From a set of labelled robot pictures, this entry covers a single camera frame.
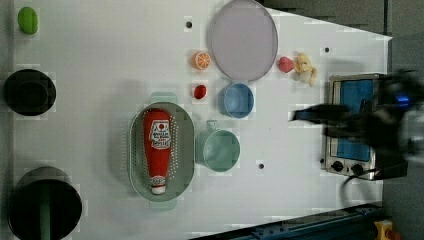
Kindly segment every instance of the small blue bowl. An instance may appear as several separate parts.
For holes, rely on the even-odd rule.
[[[244,118],[253,109],[254,98],[250,88],[234,83],[225,88],[220,97],[221,112],[233,118]]]

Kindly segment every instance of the black bowl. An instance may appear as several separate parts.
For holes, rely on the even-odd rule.
[[[60,180],[39,180],[18,189],[11,199],[9,226],[19,239],[41,239],[40,209],[46,196],[50,203],[50,239],[66,237],[78,224],[82,213],[78,192]]]
[[[13,73],[6,80],[3,96],[13,111],[25,116],[36,116],[53,106],[56,87],[44,73],[24,69]]]

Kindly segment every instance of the stuffed toy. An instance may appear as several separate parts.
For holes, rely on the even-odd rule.
[[[300,53],[294,63],[294,70],[300,75],[300,81],[314,85],[317,70],[312,67],[311,61],[304,53]]]

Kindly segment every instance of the orange slice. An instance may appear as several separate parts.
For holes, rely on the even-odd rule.
[[[211,63],[211,57],[206,52],[197,52],[193,55],[192,61],[196,69],[204,70]]]

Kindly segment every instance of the white table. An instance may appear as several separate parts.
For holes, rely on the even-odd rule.
[[[292,80],[293,73],[275,65],[249,83],[254,112],[231,119],[215,104],[228,78],[215,64],[203,72],[188,64],[195,50],[207,49],[208,23],[227,2],[15,1],[16,13],[31,6],[40,18],[34,37],[15,31],[15,70],[38,69],[57,88],[49,112],[14,115],[15,182],[44,165],[72,177],[84,210],[67,239],[187,239],[381,201],[382,181],[359,180],[348,186],[349,200],[341,200],[345,177],[326,173],[319,163],[321,127],[289,123],[287,116],[324,102],[333,74],[385,73],[389,38],[269,10],[279,34],[277,57],[306,52],[318,70],[316,86]],[[200,82],[208,96],[197,101],[191,91]],[[237,166],[225,174],[196,165],[177,206],[163,212],[152,211],[134,192],[126,171],[129,123],[155,91],[175,92],[197,133],[207,119],[217,119],[242,149]]]

